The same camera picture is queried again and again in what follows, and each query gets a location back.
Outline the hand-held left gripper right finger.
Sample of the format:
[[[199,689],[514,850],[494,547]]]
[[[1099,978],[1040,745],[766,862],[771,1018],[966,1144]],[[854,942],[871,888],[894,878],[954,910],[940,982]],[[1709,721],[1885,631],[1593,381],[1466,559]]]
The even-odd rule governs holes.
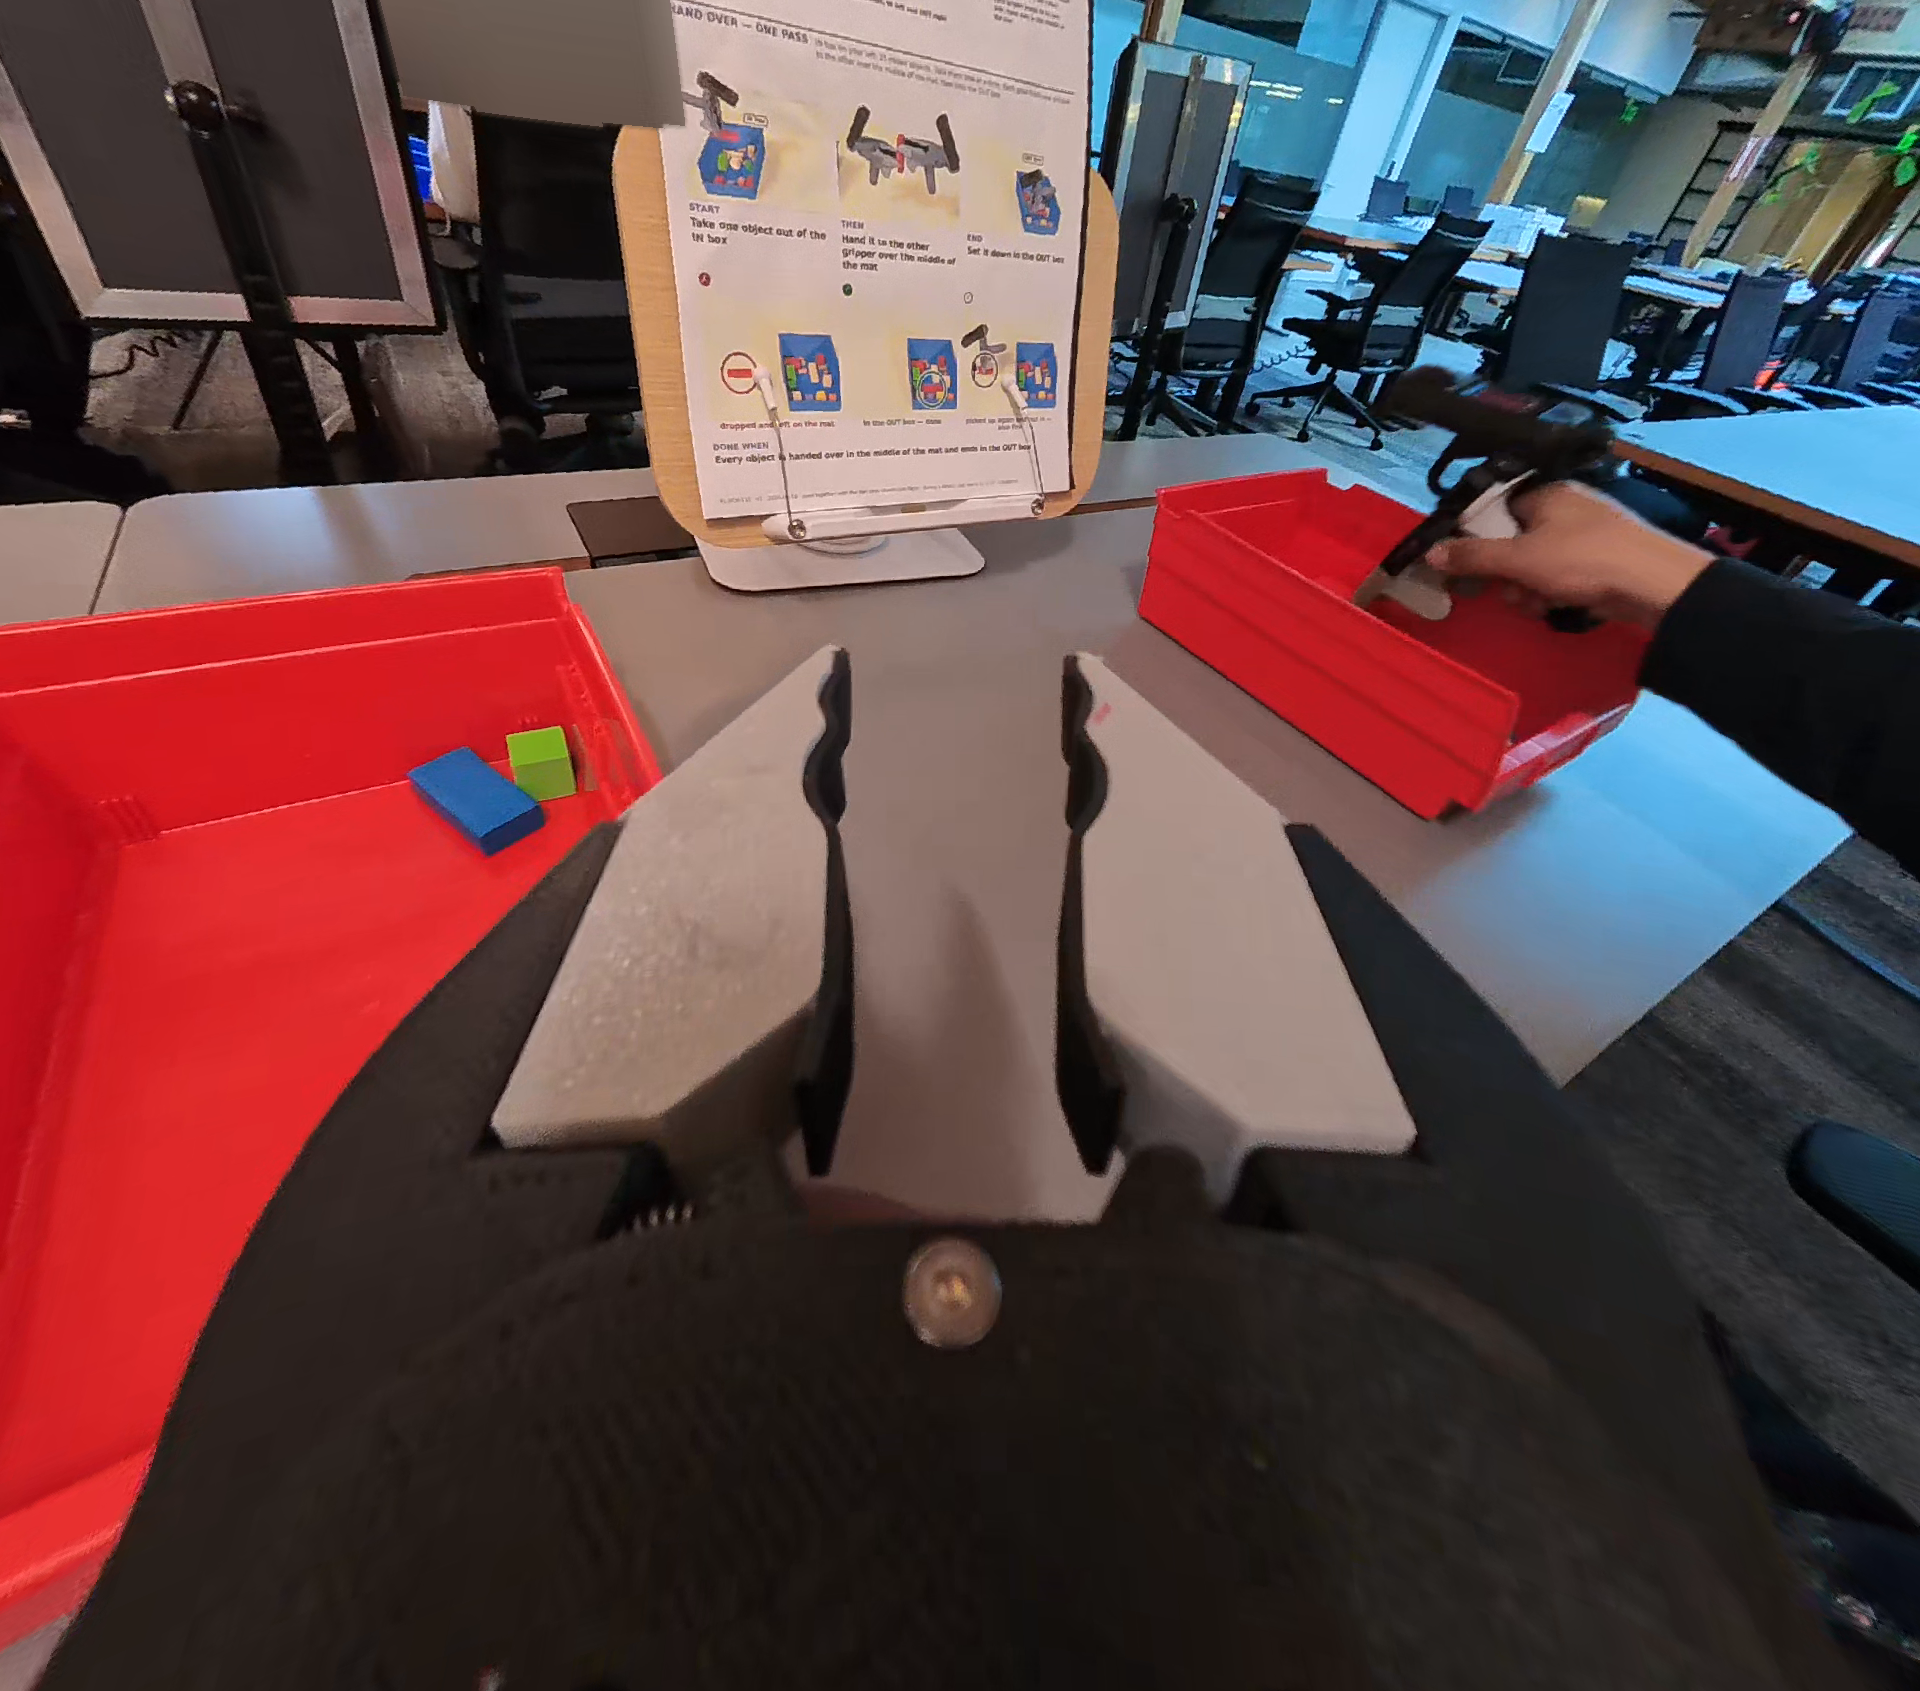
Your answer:
[[[1401,1158],[1416,1126],[1293,826],[1099,657],[1062,671],[1054,1078],[1091,1176],[1147,1150]]]

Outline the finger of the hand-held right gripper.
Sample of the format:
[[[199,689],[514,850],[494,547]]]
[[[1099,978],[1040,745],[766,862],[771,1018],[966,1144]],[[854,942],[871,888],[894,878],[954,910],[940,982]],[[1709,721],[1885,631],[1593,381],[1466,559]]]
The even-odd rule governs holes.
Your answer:
[[[1357,589],[1355,603],[1376,611],[1395,603],[1409,615],[1439,623],[1452,613],[1449,583],[1428,565],[1428,555],[1466,539],[1511,543],[1523,535],[1514,501],[1533,489],[1539,473],[1466,473],[1439,499]]]

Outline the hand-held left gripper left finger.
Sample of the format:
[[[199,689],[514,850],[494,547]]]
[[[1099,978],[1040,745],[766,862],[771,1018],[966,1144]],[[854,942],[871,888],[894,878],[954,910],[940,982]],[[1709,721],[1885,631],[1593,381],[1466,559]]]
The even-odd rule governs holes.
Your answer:
[[[638,798],[492,1110],[514,1152],[766,1142],[829,1176],[854,1072],[852,661],[816,651]]]

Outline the red plastic bin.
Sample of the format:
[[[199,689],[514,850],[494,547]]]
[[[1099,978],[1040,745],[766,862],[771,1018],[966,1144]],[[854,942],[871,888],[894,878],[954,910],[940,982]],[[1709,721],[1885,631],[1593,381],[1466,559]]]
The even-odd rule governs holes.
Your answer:
[[[1650,637],[1555,631],[1496,591],[1441,621],[1363,581],[1419,521],[1322,471],[1158,497],[1140,619],[1412,814],[1514,798],[1611,735],[1640,697]]]
[[[476,852],[408,785],[565,727]],[[73,1612],[276,1186],[408,1010],[661,781],[554,569],[3,635],[3,1620]]]

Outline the person's right forearm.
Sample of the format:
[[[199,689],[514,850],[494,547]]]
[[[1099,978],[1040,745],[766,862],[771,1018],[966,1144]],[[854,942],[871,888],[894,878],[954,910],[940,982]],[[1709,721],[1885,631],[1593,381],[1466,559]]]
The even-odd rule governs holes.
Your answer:
[[[1657,627],[1644,689],[1918,874],[1918,633],[1720,559]]]

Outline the person's right hand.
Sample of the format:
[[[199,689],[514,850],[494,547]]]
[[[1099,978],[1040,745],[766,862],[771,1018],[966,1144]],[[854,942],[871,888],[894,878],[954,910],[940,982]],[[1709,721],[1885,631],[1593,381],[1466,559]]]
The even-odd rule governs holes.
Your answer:
[[[1716,565],[1579,485],[1523,491],[1508,509],[1512,537],[1456,537],[1427,555],[1427,569],[1451,585],[1496,589],[1541,619],[1582,613],[1650,633]]]

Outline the black office chair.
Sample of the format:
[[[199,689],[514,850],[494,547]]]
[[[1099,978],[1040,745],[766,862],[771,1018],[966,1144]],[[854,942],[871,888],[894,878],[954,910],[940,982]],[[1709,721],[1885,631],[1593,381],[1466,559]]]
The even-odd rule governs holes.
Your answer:
[[[1787,1160],[1792,1192],[1910,1288],[1918,1288],[1918,1156],[1858,1128],[1808,1126]]]
[[[1248,169],[1212,235],[1183,337],[1183,367],[1197,385],[1197,413],[1211,417],[1218,435],[1237,429],[1286,263],[1318,201],[1321,191],[1308,183]]]
[[[1602,389],[1602,365],[1634,261],[1634,249],[1621,243],[1539,239],[1492,361],[1492,385],[1512,395],[1561,395],[1614,425],[1638,421],[1638,405]]]
[[[1339,409],[1370,433],[1373,451],[1382,451],[1385,427],[1376,411],[1381,389],[1414,369],[1437,303],[1479,257],[1489,231],[1491,223],[1485,219],[1441,215],[1404,259],[1357,263],[1367,283],[1361,299],[1344,303],[1321,293],[1317,297],[1329,307],[1322,319],[1282,323],[1285,333],[1308,345],[1311,381],[1275,391],[1280,403],[1307,403],[1302,423],[1293,435],[1296,445],[1308,443],[1321,413]]]
[[[478,115],[466,345],[502,473],[650,463],[612,191],[616,127]]]

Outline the blue flat wooden block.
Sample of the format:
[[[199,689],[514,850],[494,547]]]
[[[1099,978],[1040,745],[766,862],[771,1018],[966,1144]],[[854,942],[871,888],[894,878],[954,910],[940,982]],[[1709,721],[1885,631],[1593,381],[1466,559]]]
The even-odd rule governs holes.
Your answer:
[[[461,747],[406,773],[414,796],[482,856],[537,836],[547,810],[476,751]]]

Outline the grey office desk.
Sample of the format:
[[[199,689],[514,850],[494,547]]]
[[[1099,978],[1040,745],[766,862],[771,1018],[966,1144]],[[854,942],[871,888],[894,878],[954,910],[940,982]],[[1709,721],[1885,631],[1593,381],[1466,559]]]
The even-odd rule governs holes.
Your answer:
[[[1741,525],[1918,575],[1918,411],[1814,409],[1637,425],[1612,453]]]

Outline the black framed panel on stand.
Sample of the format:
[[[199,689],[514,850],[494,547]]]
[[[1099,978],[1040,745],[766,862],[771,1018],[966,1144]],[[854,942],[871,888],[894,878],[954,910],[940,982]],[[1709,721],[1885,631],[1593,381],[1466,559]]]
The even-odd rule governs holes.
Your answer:
[[[98,333],[228,335],[280,481],[335,485],[305,357],[373,451],[362,343],[445,325],[408,149],[376,0],[3,0],[5,383],[37,437],[80,435]]]
[[[1140,435],[1199,301],[1252,77],[1244,59],[1145,39],[1119,57],[1099,163],[1119,231],[1111,343],[1134,357],[1108,403],[1119,441]]]

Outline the wooden instruction board stand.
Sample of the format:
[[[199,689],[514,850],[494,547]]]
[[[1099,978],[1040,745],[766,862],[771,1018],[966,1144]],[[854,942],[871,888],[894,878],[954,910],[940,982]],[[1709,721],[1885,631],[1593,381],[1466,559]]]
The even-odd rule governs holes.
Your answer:
[[[714,585],[978,575],[1105,443],[1119,215],[1092,0],[671,0],[614,155],[643,421]]]

